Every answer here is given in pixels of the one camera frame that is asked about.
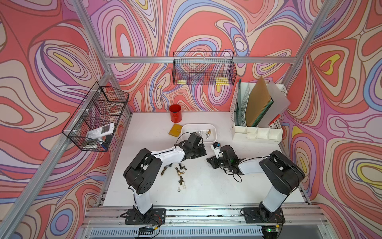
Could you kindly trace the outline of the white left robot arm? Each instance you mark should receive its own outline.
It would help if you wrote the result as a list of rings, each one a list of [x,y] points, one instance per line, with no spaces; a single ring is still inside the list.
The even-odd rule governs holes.
[[[162,167],[176,165],[187,159],[200,158],[206,154],[204,139],[195,132],[190,133],[188,139],[176,142],[169,149],[140,150],[123,173],[129,189],[133,192],[134,209],[142,215],[152,209],[149,190]]]

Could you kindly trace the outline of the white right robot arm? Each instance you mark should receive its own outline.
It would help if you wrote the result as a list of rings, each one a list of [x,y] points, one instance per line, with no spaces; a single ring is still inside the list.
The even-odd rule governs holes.
[[[278,150],[266,156],[240,159],[229,145],[222,146],[216,142],[211,145],[215,156],[207,159],[214,168],[222,169],[233,178],[264,173],[272,187],[258,207],[258,216],[269,222],[286,198],[300,185],[305,174],[295,163]]]

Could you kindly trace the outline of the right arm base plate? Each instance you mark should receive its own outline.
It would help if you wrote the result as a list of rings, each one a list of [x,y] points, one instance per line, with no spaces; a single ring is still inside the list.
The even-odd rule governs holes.
[[[268,212],[266,208],[243,208],[241,214],[247,224],[283,224],[286,222],[282,208]]]

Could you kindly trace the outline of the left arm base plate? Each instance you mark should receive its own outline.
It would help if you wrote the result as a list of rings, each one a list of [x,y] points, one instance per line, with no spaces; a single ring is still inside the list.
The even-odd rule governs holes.
[[[137,209],[128,209],[126,213],[120,215],[125,218],[126,225],[159,225],[165,223],[166,209],[149,209],[146,214],[141,214]]]

